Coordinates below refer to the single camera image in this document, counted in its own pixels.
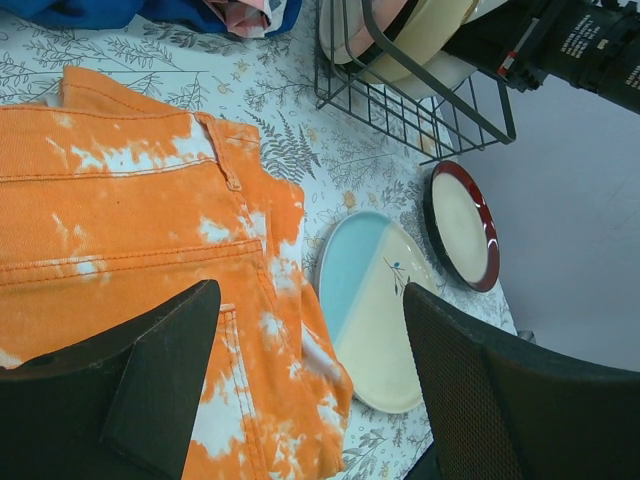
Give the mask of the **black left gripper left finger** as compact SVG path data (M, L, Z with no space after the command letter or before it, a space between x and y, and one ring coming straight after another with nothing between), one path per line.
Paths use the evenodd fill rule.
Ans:
M179 479L221 306L215 280L1 371L4 479Z

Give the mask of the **yellow rimmed plate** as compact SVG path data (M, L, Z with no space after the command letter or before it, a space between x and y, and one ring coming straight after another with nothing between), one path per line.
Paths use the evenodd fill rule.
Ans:
M476 11L478 1L419 1L417 12L409 19L392 44L419 66L428 62ZM391 54L384 53L362 75L374 84L396 82L410 71Z

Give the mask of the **blue and cream plate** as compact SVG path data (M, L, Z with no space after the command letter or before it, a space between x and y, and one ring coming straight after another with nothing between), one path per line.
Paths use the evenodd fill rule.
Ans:
M325 241L315 286L338 360L358 400L388 414L422 403L403 295L415 282L439 291L435 273L399 223L373 211L341 220Z

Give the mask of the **red rimmed black plate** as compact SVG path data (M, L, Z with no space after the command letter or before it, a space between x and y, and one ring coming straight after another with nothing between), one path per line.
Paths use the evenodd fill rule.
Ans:
M487 202L471 175L450 160L425 182L423 214L431 247L454 281L476 292L498 282L500 250Z

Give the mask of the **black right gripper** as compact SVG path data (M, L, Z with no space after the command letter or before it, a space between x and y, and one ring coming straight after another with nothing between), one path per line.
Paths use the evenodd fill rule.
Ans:
M511 88L551 75L639 111L639 3L480 1L444 51Z

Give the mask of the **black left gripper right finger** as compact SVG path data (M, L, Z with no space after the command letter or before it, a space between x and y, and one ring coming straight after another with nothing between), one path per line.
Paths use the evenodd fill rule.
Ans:
M635 479L639 376L540 347L425 288L403 295L433 442L412 479Z

